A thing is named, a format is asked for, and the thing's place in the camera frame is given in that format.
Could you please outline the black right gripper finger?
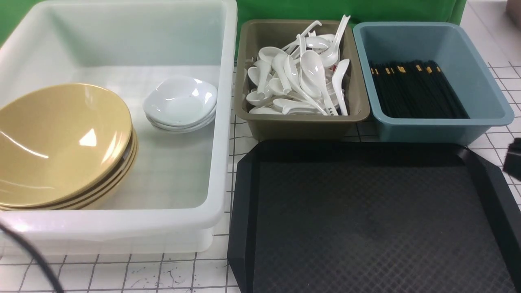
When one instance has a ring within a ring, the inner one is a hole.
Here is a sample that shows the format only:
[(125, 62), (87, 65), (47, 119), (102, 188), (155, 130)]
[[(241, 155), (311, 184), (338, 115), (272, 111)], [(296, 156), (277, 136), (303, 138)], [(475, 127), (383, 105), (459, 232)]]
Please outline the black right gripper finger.
[(503, 164), (503, 171), (521, 181), (521, 138), (515, 138), (509, 144)]

